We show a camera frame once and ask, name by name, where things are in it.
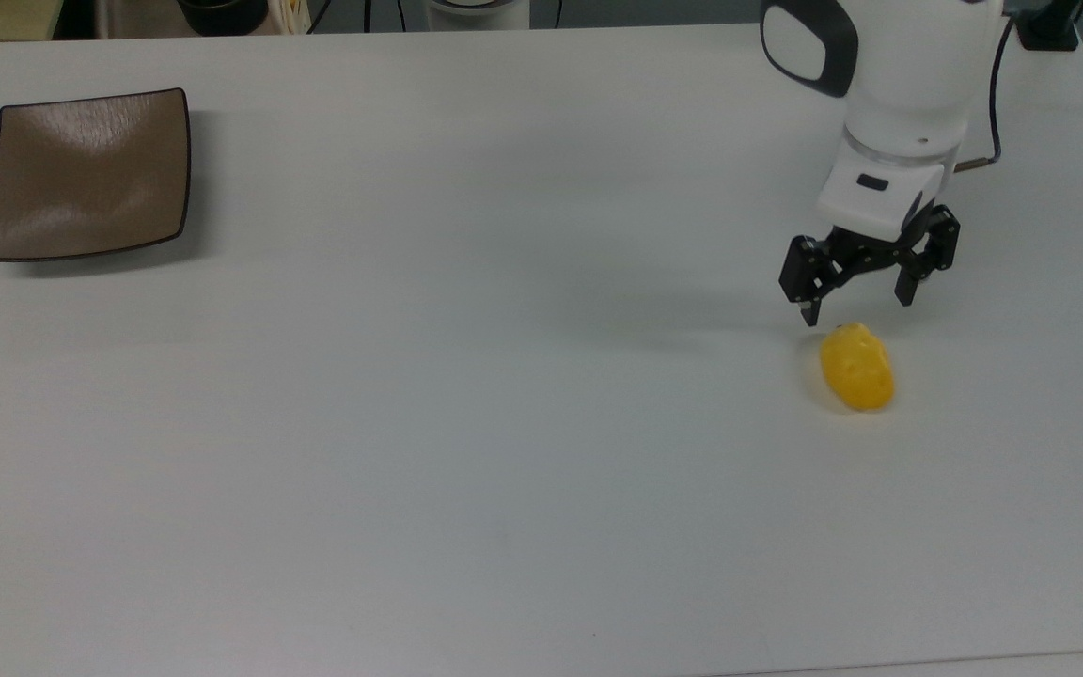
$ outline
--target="white table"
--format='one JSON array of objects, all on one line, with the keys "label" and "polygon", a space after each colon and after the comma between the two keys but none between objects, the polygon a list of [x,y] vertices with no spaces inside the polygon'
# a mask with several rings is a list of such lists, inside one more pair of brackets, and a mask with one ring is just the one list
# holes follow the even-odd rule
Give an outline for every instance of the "white table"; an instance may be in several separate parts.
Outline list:
[{"label": "white table", "polygon": [[914,308],[826,300],[873,416],[777,284],[841,108],[756,26],[0,47],[171,86],[183,238],[0,264],[1,676],[1083,651],[1083,53],[1010,50]]}]

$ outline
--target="square plate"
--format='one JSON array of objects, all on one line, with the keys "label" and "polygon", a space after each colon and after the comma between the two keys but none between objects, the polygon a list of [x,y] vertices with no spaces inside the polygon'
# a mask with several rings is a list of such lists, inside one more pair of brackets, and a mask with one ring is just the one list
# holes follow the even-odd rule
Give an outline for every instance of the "square plate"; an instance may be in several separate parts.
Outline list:
[{"label": "square plate", "polygon": [[0,261],[165,243],[188,197],[181,89],[0,109]]}]

